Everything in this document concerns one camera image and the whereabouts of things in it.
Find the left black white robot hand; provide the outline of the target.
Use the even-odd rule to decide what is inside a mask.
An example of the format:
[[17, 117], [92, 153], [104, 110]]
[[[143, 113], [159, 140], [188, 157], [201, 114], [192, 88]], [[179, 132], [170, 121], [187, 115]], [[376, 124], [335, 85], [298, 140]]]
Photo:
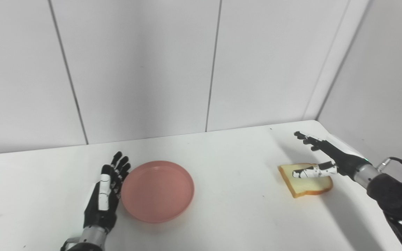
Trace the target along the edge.
[[102, 166], [99, 181], [84, 210], [83, 227], [101, 227], [109, 233], [117, 221], [116, 211], [121, 198], [121, 187], [129, 175], [129, 157], [117, 152], [110, 164]]

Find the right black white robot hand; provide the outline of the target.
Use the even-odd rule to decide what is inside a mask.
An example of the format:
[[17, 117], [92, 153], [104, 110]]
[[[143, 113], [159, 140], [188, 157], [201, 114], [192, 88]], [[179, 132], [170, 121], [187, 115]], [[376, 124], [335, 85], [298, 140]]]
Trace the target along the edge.
[[354, 180], [354, 176], [363, 166], [372, 165], [367, 159], [345, 153], [327, 140], [317, 139], [300, 131], [295, 132], [294, 135], [297, 139], [302, 140], [303, 144], [311, 145], [312, 151], [321, 150], [332, 159], [332, 161], [314, 164], [304, 169], [293, 170], [294, 178], [318, 178], [340, 174], [347, 175]]

